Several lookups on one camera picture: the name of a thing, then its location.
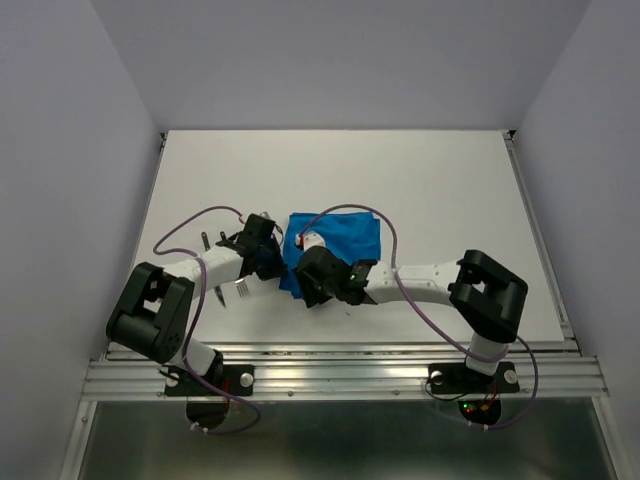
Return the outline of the blue satin napkin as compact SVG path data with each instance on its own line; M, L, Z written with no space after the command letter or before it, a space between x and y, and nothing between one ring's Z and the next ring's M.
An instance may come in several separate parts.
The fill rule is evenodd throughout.
M279 289L289 292L294 299L301 299L302 292L293 269L302 258L303 251L295 244L295 237L315 217L314 213L292 213L285 232L282 257L288 267ZM319 234L326 247L337 257L352 264L358 260L381 259L380 221L369 212L327 214L310 228Z

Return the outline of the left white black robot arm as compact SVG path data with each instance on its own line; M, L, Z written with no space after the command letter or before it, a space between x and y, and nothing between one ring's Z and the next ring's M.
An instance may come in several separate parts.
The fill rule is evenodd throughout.
M161 365L188 373L199 393L224 386L222 354L194 339L189 331L191 305L204 306L206 293L224 284L257 276L262 281L287 273L275 238L277 224L265 214L251 214L243 229L223 235L202 254L156 266L136 265L106 325L107 338Z

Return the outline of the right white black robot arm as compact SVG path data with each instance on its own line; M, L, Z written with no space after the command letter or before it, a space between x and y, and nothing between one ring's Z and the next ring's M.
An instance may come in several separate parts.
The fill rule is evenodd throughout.
M458 261L393 267L376 260L348 264L322 246L305 251L294 269L309 308L336 299L352 306L405 301L450 307L473 331L463 384L482 390L491 384L509 346L517 340L528 284L479 250Z

